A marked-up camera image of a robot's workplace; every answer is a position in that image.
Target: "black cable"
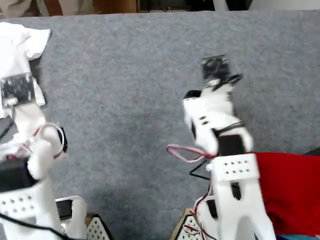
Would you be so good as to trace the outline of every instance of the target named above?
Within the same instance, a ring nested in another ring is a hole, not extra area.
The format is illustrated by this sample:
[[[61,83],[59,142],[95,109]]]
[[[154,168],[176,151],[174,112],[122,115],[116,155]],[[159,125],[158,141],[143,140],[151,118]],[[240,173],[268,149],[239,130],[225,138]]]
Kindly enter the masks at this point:
[[[196,178],[199,178],[199,179],[204,179],[204,180],[210,181],[210,178],[209,178],[209,177],[202,176],[202,175],[199,175],[199,174],[195,174],[195,173],[194,173],[195,171],[197,171],[201,166],[203,166],[203,165],[206,164],[207,162],[208,162],[208,159],[206,158],[206,159],[203,160],[203,162],[201,162],[198,166],[196,166],[194,169],[192,169],[192,170],[189,172],[189,175],[192,176],[192,177],[196,177]]]
[[[20,221],[20,220],[14,219],[14,218],[9,217],[7,215],[4,215],[2,213],[0,213],[0,218],[6,220],[8,222],[11,222],[11,223],[18,224],[20,226],[26,227],[26,228],[49,231],[49,232],[57,235],[59,238],[61,238],[63,240],[84,240],[84,239],[70,238],[70,237],[68,237],[68,236],[66,236],[66,235],[54,230],[51,227],[30,224],[30,223],[27,223],[27,222],[24,222],[24,221]]]
[[[231,125],[229,125],[229,126],[227,126],[225,128],[222,128],[220,130],[214,130],[214,131],[215,131],[215,134],[217,134],[217,137],[218,137],[222,133],[228,132],[228,131],[230,131],[232,129],[242,128],[244,126],[245,126],[245,124],[242,121],[239,121],[239,122],[231,124]]]
[[[0,141],[1,139],[4,138],[4,136],[9,132],[9,130],[11,129],[11,127],[15,124],[15,121],[11,120],[10,118],[10,123],[9,125],[2,131],[2,133],[0,134]]]
[[[220,79],[219,83],[214,86],[212,91],[215,91],[219,88],[221,88],[225,84],[231,84],[235,85],[237,82],[239,82],[243,78],[243,74],[235,74],[227,79]]]

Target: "white cloth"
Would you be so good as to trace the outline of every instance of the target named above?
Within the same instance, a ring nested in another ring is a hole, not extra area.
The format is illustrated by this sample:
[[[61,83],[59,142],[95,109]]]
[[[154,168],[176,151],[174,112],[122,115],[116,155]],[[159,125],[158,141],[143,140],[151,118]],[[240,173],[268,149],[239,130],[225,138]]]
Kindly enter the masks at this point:
[[[50,29],[38,30],[20,24],[0,22],[0,79],[30,73],[29,61],[42,55],[50,34]],[[42,106],[46,102],[41,88],[36,79],[33,79],[33,84],[35,101]],[[3,109],[0,98],[0,118],[7,116],[8,113]]]

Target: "red cloth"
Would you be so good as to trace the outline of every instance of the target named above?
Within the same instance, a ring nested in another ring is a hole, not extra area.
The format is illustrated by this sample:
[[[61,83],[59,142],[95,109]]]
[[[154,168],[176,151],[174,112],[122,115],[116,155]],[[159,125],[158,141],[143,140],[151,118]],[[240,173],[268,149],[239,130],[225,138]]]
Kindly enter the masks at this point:
[[[274,231],[320,234],[320,157],[257,152],[260,187]]]

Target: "metal base plate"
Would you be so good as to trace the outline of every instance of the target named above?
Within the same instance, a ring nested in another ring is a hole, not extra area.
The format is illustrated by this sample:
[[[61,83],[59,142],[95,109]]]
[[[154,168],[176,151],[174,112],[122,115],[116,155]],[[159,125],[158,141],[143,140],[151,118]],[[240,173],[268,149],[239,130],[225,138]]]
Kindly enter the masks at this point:
[[[99,217],[94,217],[86,228],[87,240],[112,240],[110,232]]]

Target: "gray fabric surface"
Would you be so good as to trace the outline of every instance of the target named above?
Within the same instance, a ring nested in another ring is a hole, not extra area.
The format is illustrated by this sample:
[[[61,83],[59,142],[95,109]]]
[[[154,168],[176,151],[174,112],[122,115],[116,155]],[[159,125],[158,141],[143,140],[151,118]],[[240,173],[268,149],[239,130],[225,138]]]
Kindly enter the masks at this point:
[[[115,239],[168,239],[207,189],[188,176],[192,165],[165,151],[193,145],[182,97],[202,86],[201,58],[228,54],[232,72],[244,74],[234,101],[256,151],[320,145],[320,11],[9,21],[52,30],[31,65],[48,101],[43,111],[69,142],[69,157],[50,170],[54,193],[82,196]]]

